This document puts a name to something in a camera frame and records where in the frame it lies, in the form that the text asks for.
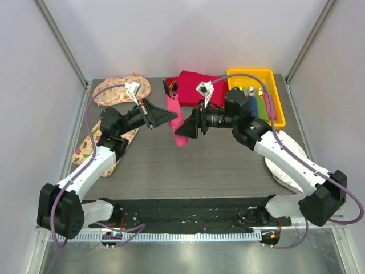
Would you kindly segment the pink paper napkin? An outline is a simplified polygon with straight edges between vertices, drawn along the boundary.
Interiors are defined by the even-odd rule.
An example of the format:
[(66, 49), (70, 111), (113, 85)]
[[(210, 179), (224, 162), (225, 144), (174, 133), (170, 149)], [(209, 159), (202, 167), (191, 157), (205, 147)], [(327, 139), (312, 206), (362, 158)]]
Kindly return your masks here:
[(175, 134), (175, 131), (184, 123), (184, 117), (182, 114), (181, 106), (179, 104), (179, 97), (178, 95), (176, 95), (174, 98), (171, 98), (169, 95), (165, 94), (165, 101), (167, 105), (167, 110), (177, 114), (177, 118), (169, 122), (169, 126), (171, 127), (174, 133), (176, 146), (178, 147), (186, 146), (188, 144), (188, 138)]

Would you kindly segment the iridescent purple knife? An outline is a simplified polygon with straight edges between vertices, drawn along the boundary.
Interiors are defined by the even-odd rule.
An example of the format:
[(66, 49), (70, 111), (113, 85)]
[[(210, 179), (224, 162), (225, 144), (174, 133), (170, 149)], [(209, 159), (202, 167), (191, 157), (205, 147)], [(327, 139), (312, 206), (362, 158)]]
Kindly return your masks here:
[(164, 87), (165, 95), (169, 96), (169, 86), (165, 80), (163, 80), (163, 87)]

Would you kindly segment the iridescent spoon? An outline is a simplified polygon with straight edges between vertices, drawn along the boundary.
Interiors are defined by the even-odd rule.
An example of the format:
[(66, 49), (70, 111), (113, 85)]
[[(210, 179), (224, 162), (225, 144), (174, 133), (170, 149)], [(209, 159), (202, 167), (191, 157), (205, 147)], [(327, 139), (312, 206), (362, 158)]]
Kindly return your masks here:
[(178, 92), (178, 84), (176, 81), (172, 82), (168, 87), (168, 95), (170, 98), (174, 99)]

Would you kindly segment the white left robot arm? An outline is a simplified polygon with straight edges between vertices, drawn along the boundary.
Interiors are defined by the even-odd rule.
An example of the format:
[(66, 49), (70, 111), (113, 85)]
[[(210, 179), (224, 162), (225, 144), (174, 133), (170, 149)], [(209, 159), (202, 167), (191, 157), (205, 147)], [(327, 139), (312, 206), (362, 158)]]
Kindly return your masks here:
[(37, 224), (70, 240), (82, 228), (102, 221), (110, 228), (121, 222), (121, 213), (108, 199), (83, 203), (91, 186), (124, 155), (129, 141), (124, 134), (146, 125), (156, 128), (178, 117), (175, 112), (154, 106), (147, 99), (122, 115), (113, 107), (100, 114), (101, 137), (91, 155), (66, 178), (45, 184), (39, 197)]

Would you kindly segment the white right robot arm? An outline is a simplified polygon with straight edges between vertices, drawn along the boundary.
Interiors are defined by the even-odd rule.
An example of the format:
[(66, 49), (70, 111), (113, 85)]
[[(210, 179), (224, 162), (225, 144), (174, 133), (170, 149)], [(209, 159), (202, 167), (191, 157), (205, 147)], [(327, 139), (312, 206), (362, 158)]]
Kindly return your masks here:
[(194, 107), (175, 134), (195, 139), (211, 127), (232, 129), (237, 142), (269, 159), (301, 187), (299, 195), (272, 196), (257, 212), (263, 225), (271, 225), (280, 217), (303, 216), (321, 227), (345, 203), (345, 174), (339, 170), (330, 173), (302, 155), (285, 151), (270, 125), (251, 115), (249, 98), (242, 91), (228, 91), (223, 108), (214, 104)]

